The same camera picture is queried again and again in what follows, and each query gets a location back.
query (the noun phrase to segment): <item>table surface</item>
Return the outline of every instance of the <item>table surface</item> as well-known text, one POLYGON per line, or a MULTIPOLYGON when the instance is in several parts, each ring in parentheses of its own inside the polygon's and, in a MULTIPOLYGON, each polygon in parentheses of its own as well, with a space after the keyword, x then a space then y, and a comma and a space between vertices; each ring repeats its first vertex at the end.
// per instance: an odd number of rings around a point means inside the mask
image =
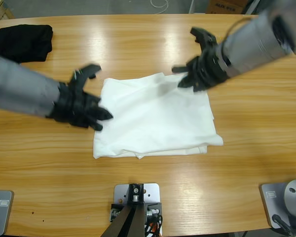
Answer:
MULTIPOLYGON (((24 64, 56 80, 90 62, 103 79, 171 74, 200 52, 189 34, 222 40, 241 15, 68 16, 0 21, 53 27, 46 62, 24 64)), ((209 92, 224 146, 206 155, 93 159, 92 129, 0 111, 0 190, 15 193, 7 234, 100 236, 113 189, 158 183, 165 236, 268 228, 259 185, 296 179, 296 57, 272 63, 209 92)))

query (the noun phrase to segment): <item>wire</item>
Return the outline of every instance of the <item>wire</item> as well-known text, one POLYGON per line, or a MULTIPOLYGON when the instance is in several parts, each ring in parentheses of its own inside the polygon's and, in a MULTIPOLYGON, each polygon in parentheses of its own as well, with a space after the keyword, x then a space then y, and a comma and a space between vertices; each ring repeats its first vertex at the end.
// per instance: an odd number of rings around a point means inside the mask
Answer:
POLYGON ((242 237, 245 237, 247 235, 248 231, 245 231, 243 234, 242 234, 242 237))
POLYGON ((152 0, 150 0, 150 4, 151 4, 153 7, 155 7, 155 8, 163 8, 163 7, 167 6, 167 7, 166 7, 165 9, 163 9, 161 12, 155 13, 155 15, 157 15, 157 14, 161 14, 161 13, 165 12, 165 11, 169 8, 169 2, 168 2, 168 0, 164 0, 164 1, 165 1, 165 3, 164 3, 162 6, 156 6, 155 4, 152 3, 152 0))
POLYGON ((159 237, 160 230, 162 226, 162 216, 154 216, 151 218, 150 222, 147 223, 145 227, 145 237, 148 237, 151 234, 151 237, 159 237))
POLYGON ((224 53, 223 53, 223 50, 224 50, 224 46, 225 46, 225 43, 226 43, 226 40, 228 38, 228 36, 230 35, 230 32, 233 30, 233 28, 235 28, 239 23, 241 22, 245 22, 245 21, 251 21, 251 18, 242 18, 240 19, 239 21, 236 21, 235 23, 232 24, 232 26, 228 29, 225 37, 223 38, 222 40, 222 57, 224 58, 224 53))

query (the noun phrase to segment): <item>white fabric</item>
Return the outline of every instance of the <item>white fabric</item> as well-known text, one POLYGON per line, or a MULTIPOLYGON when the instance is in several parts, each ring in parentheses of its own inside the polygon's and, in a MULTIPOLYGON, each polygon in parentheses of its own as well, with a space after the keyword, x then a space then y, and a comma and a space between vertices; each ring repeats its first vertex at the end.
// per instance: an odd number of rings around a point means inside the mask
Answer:
POLYGON ((183 75, 106 79, 100 106, 113 119, 94 135, 94 158, 190 155, 223 145, 206 92, 178 88, 183 75))

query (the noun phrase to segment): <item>gray base plate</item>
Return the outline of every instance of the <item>gray base plate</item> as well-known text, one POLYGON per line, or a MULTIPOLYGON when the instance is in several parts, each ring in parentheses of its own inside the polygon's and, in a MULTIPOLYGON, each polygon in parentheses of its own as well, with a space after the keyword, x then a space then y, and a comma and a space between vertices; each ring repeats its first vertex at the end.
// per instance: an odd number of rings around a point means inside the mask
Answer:
POLYGON ((260 187, 269 225, 275 229, 279 229, 280 227, 272 220, 274 214, 279 215, 283 221, 289 223, 284 202, 284 191, 287 184, 288 183, 263 184, 260 187))
MULTIPOLYGON (((128 200, 129 184, 118 184, 114 188, 114 204, 126 204, 128 200)), ((160 189, 158 184, 144 184, 144 202, 160 202, 160 189)))
POLYGON ((6 231, 12 200, 12 191, 0 191, 0 236, 2 236, 6 231))

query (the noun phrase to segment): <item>black cloth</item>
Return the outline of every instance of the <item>black cloth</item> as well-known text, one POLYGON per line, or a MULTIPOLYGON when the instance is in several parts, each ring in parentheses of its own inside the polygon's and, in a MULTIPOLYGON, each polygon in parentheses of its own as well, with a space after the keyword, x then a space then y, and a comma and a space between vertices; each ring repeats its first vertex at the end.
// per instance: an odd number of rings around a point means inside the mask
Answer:
POLYGON ((17 63, 44 62, 51 52, 53 28, 18 25, 0 29, 0 56, 17 63))

